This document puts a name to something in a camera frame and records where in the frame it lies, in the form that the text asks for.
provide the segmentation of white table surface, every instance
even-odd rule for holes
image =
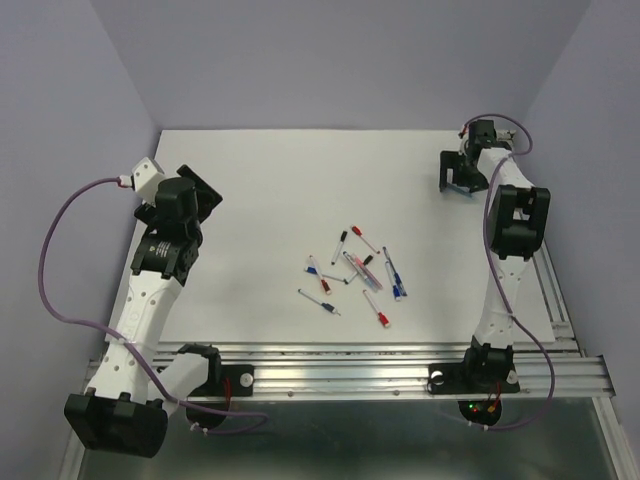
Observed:
[[[468,342],[488,280],[481,224],[484,194],[438,191],[439,154],[456,150],[453,131],[226,130],[164,131],[156,160],[167,174],[188,164],[224,201],[203,224],[204,243],[162,335],[165,342],[386,343]],[[332,316],[297,293],[324,294],[303,272],[314,254],[327,272],[351,267],[331,255],[355,223],[386,245],[408,297],[385,285],[375,298],[384,329],[362,294],[329,280]],[[111,324],[122,310],[129,264],[144,230],[138,224]],[[350,234],[346,249],[370,251]],[[535,268],[523,277],[516,313],[543,342],[553,342]],[[516,341],[528,338],[514,329]]]

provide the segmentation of metal floor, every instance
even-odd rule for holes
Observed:
[[[505,400],[501,424],[528,417],[541,403]],[[79,478],[617,478],[587,398],[556,399],[543,420],[512,433],[480,432],[448,418],[459,417],[452,401],[250,405],[271,415],[261,433],[204,438],[189,431],[179,412],[154,459],[87,451]]]

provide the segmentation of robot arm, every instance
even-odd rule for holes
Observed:
[[[496,138],[493,121],[477,120],[468,127],[459,152],[441,153],[440,189],[449,183],[470,193],[488,188],[497,165],[507,157],[509,145]],[[533,254],[542,245],[550,194],[522,174],[512,158],[497,173],[486,221],[493,265],[510,305]],[[471,346],[461,363],[429,366],[429,392],[434,395],[490,393],[496,384],[503,393],[520,390],[513,365],[513,321],[493,276],[489,276],[485,304]]]
[[[116,326],[151,363],[174,302],[184,288],[202,244],[200,224],[222,197],[187,166],[166,178],[155,162],[143,159],[130,178],[144,203],[135,217],[147,225],[131,263],[122,315]],[[143,367],[122,341],[109,347],[83,395],[69,395],[65,416],[86,448],[152,457],[177,405],[163,401]],[[167,390],[184,398],[197,387],[217,383],[221,365],[217,349],[185,345],[160,374]]]
[[[483,149],[478,159],[478,171],[485,178],[490,179],[498,163],[509,155],[509,153],[510,152],[504,148]],[[496,203],[496,194],[502,198],[503,190],[501,190],[501,186],[503,185],[510,185],[516,189],[520,189],[522,192],[531,192],[533,188],[533,184],[525,178],[512,158],[507,160],[498,172],[496,179],[497,187],[494,188],[492,192],[493,198],[490,200],[492,205],[496,205],[496,208],[500,208],[498,203]],[[490,225],[491,232],[495,232],[496,228],[499,227]],[[491,251],[491,257],[498,271],[498,278],[507,296],[507,300],[512,306],[515,306],[520,280],[524,272],[531,265],[531,262],[528,261],[529,258],[520,255],[508,255],[505,258],[500,258],[500,254],[493,250]],[[511,316],[505,309],[496,282],[493,277],[490,276],[487,283],[487,293],[482,316],[480,317],[480,323],[473,337],[480,345],[488,344],[491,348],[506,349],[513,345],[511,335],[512,327],[513,321],[511,320]]]

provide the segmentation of purple wall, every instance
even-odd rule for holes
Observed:
[[[640,453],[640,3],[595,0],[533,103],[521,164],[552,192],[547,242],[578,338],[604,354]]]
[[[163,128],[522,116],[588,0],[91,0]]]
[[[98,177],[127,173],[156,129],[86,0],[0,5],[0,477],[58,478],[97,336],[40,305],[36,268],[62,202]],[[103,187],[71,209],[48,263],[59,309],[106,320],[132,227],[130,192]]]

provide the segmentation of marker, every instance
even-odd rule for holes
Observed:
[[[307,272],[307,273],[310,273],[311,275],[316,275],[316,269],[313,268],[313,267],[305,267],[304,271]],[[349,283],[347,282],[346,278],[339,277],[337,275],[331,275],[330,273],[323,273],[323,275],[325,277],[327,277],[327,278],[330,278],[331,280],[337,280],[339,282],[344,282],[347,285],[349,285]]]
[[[364,263],[365,265],[369,265],[369,263],[371,263],[371,260],[373,260],[373,255],[369,255],[367,258],[365,258],[365,259],[364,259],[364,262],[362,262],[362,263]],[[353,282],[353,280],[354,280],[358,275],[359,275],[359,274],[358,274],[358,271],[356,270],[355,272],[353,272],[353,273],[351,274],[351,276],[350,276],[349,278],[347,278],[347,279],[345,280],[345,283],[346,283],[347,285],[349,285],[351,282]]]
[[[364,272],[364,270],[360,268],[360,265],[358,265],[356,261],[351,258],[351,255],[349,255],[347,252],[342,252],[342,255],[344,255],[344,258],[346,258],[351,266],[356,269],[356,272],[358,272],[362,276],[362,279],[365,281],[365,283],[369,285],[369,287],[371,287],[373,290],[375,290],[377,288],[376,284],[373,283],[373,280],[371,280]]]
[[[393,269],[391,268],[391,264],[388,261],[384,262],[384,268],[387,270],[389,281],[391,282],[391,286],[393,287],[393,298],[395,298],[396,302],[399,302],[402,299],[402,295],[400,294],[400,289],[396,285],[396,281],[393,278]]]
[[[358,235],[362,239],[362,241],[366,243],[371,250],[373,250],[374,253],[377,253],[378,255],[380,255],[380,250],[374,247],[373,244],[364,235],[362,235],[362,230],[360,230],[355,225],[351,225],[351,231],[356,235]]]
[[[313,265],[313,268],[316,269],[316,275],[320,279],[322,288],[324,288],[324,293],[326,293],[327,295],[331,295],[331,288],[329,287],[329,283],[324,279],[324,276],[322,275],[322,270],[320,270],[320,266],[318,265],[318,262],[316,262],[316,259],[313,258],[313,255],[309,255],[309,260],[311,260],[311,265]]]
[[[362,263],[362,260],[360,260],[355,253],[352,255],[352,258],[355,260],[358,266],[362,269],[362,271],[367,275],[367,277],[369,277],[371,281],[376,284],[376,287],[378,287],[378,290],[382,290],[383,289],[382,284],[376,278],[376,276],[373,273],[371,273],[371,270],[369,270],[367,266],[364,263]]]
[[[371,308],[373,308],[378,314],[378,320],[380,320],[380,323],[382,324],[382,326],[384,328],[389,328],[391,326],[389,319],[386,317],[384,313],[380,311],[380,307],[378,307],[378,304],[375,302],[371,294],[366,290],[363,290],[362,293],[364,293],[364,296],[367,297],[367,300],[369,300],[369,305],[371,305]]]
[[[338,242],[338,246],[336,247],[336,251],[333,252],[333,257],[331,257],[331,265],[335,265],[338,260],[338,255],[342,251],[342,247],[344,247],[344,241],[347,238],[347,231],[343,231],[342,235],[340,235],[340,241]]]
[[[303,297],[307,297],[309,300],[311,300],[313,303],[317,303],[318,305],[320,305],[322,308],[324,308],[327,312],[329,313],[333,313],[334,315],[340,315],[342,316],[342,314],[336,309],[336,307],[334,307],[333,305],[331,305],[330,303],[326,303],[323,302],[322,300],[320,300],[318,297],[315,297],[313,295],[311,295],[309,292],[305,292],[304,290],[302,290],[301,288],[298,289],[298,293],[300,295],[302,295]]]
[[[403,297],[406,297],[407,291],[404,289],[404,283],[402,283],[402,279],[400,278],[400,275],[398,275],[398,271],[396,270],[396,267],[393,265],[393,262],[391,261],[391,257],[389,256],[389,250],[387,250],[387,247],[382,247],[382,250],[384,250],[384,256],[387,257],[387,261],[389,262],[389,265],[391,265],[391,270],[393,270],[393,278],[396,279],[396,285],[398,285],[398,290],[400,290],[400,293],[402,294]]]

